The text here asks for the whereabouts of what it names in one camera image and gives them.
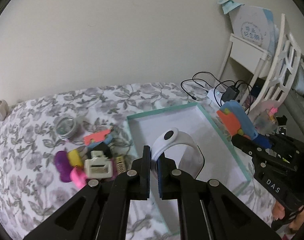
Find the person's hand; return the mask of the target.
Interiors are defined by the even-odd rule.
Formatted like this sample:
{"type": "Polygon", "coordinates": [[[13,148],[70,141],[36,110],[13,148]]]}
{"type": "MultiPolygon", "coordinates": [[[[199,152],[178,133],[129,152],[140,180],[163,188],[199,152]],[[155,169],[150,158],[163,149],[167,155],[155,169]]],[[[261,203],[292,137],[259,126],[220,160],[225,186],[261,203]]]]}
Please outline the person's hand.
{"type": "Polygon", "coordinates": [[[273,221],[271,223],[271,228],[274,231],[277,231],[282,226],[286,225],[288,232],[294,235],[298,233],[304,224],[304,205],[301,206],[298,211],[290,212],[286,210],[281,203],[276,201],[272,209],[272,215],[273,221]]]}

